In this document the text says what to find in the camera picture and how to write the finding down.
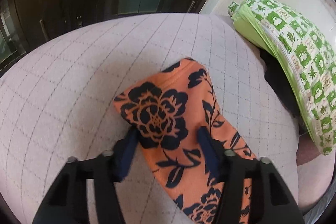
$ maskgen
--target pillowcase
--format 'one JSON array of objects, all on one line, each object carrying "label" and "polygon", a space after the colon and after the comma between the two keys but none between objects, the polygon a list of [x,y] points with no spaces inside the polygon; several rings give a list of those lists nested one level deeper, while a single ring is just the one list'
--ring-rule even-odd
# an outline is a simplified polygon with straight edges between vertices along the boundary
[{"label": "pillowcase", "polygon": [[236,30],[279,61],[308,132],[327,155],[336,146],[336,56],[318,27],[276,0],[232,2]]},{"label": "pillowcase", "polygon": [[[205,164],[197,130],[206,126],[224,148],[253,160],[237,130],[221,115],[206,69],[184,58],[129,87],[114,99],[121,116],[139,131],[142,152],[155,178],[195,223],[210,224],[223,183]],[[251,179],[244,180],[240,223],[248,223]]]}]

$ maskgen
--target green patterned pillow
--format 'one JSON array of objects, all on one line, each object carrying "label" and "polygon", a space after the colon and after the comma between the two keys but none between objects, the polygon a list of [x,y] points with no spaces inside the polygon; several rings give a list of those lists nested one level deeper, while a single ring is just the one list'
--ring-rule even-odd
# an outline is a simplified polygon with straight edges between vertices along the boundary
[{"label": "green patterned pillow", "polygon": [[238,32],[278,59],[310,136],[322,154],[329,154],[336,146],[336,56],[324,35],[276,0],[232,2],[228,13]]}]

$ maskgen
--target orange fabric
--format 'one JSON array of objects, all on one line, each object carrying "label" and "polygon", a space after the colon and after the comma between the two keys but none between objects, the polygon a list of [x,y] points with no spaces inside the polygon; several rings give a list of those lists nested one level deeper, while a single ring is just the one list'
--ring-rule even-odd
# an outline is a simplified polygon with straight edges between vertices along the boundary
[{"label": "orange fabric", "polygon": [[[185,58],[117,96],[114,106],[137,126],[143,154],[169,196],[195,223],[211,223],[223,183],[207,170],[197,130],[207,126],[212,138],[238,155],[254,159],[237,130],[220,114],[208,72]],[[251,180],[244,181],[240,223],[248,222]]]}]

